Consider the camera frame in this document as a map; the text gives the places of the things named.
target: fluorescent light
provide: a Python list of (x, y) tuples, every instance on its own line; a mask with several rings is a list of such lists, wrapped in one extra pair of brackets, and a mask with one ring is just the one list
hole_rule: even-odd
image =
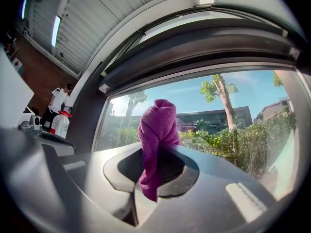
[(57, 39), (59, 24), (60, 24), (60, 17), (56, 16), (55, 22), (54, 22), (54, 27), (53, 27), (53, 35), (52, 35), (52, 46), (53, 47), (56, 46), (56, 39)]
[(24, 0), (24, 2), (23, 2), (23, 8), (22, 8), (22, 10), (21, 10), (21, 18), (22, 18), (22, 19), (25, 18), (26, 2), (27, 2), (27, 0)]

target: tree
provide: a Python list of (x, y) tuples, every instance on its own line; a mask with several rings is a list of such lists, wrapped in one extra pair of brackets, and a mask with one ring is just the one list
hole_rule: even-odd
[(131, 128), (138, 129), (139, 120), (131, 120)]
[(277, 76), (276, 72), (274, 72), (274, 76), (273, 76), (273, 85), (275, 87), (283, 85), (280, 78)]
[(213, 75), (210, 82), (205, 81), (201, 84), (201, 94), (205, 96), (206, 102), (213, 102), (216, 96), (220, 97), (225, 107), (225, 113), (227, 115), (228, 127), (230, 131), (236, 130), (237, 124), (229, 95), (237, 92), (239, 92), (237, 87), (232, 83), (227, 85), (221, 74)]
[(203, 119), (197, 120), (196, 122), (197, 122), (198, 130), (201, 130), (201, 131), (206, 131), (207, 127), (210, 125), (209, 121), (204, 121)]
[(138, 92), (129, 94), (128, 96), (130, 97), (130, 100), (128, 102), (125, 119), (124, 119), (124, 125), (126, 127), (130, 126), (131, 116), (132, 116), (135, 106), (138, 103), (144, 103), (147, 100), (147, 95), (145, 94), (144, 91), (138, 91)]
[(259, 112), (257, 117), (263, 122), (263, 112)]
[(288, 105), (284, 105), (282, 108), (282, 114), (284, 117), (288, 117), (288, 114), (290, 113), (290, 108), (288, 107)]

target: microfiber cloth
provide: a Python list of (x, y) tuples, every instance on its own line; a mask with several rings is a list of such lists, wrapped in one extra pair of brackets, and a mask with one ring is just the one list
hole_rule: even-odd
[(156, 201), (156, 190), (161, 186), (161, 175), (157, 170), (159, 144), (180, 145), (176, 128), (176, 107), (165, 99), (155, 100), (140, 118), (138, 136), (142, 148), (144, 171), (139, 179), (143, 194)]

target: dark building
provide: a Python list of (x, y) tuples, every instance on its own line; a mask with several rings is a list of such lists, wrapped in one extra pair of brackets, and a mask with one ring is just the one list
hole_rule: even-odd
[(294, 112), (294, 109), (292, 107), (291, 101), (289, 100), (289, 97), (280, 98), (279, 102), (265, 106), (261, 110), (261, 112), (259, 112), (258, 116), (254, 119), (254, 123), (255, 124), (261, 123), (263, 121), (269, 120), (273, 118), (274, 116), (282, 113), (284, 110), (284, 106), (288, 107), (289, 112)]
[[(248, 106), (234, 108), (238, 128), (246, 128), (252, 124), (252, 117)], [(187, 132), (188, 130), (208, 131), (215, 134), (223, 129), (228, 128), (227, 115), (225, 110), (200, 111), (193, 113), (179, 113), (177, 117), (177, 127), (179, 131)], [(109, 116), (107, 123), (110, 127), (124, 128), (122, 125), (123, 116)], [(140, 116), (131, 117), (131, 127), (138, 128)]]

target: hedge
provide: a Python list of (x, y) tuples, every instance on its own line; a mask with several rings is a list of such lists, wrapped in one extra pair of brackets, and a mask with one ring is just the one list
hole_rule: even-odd
[[(288, 140), (291, 130), (295, 130), (293, 113), (281, 113), (261, 124), (252, 124), (245, 129), (217, 134), (204, 131), (179, 132), (181, 144), (185, 147), (225, 158), (243, 171), (256, 176), (261, 168), (269, 167), (278, 157)], [(135, 128), (108, 127), (101, 136), (104, 146), (110, 149), (139, 141)]]

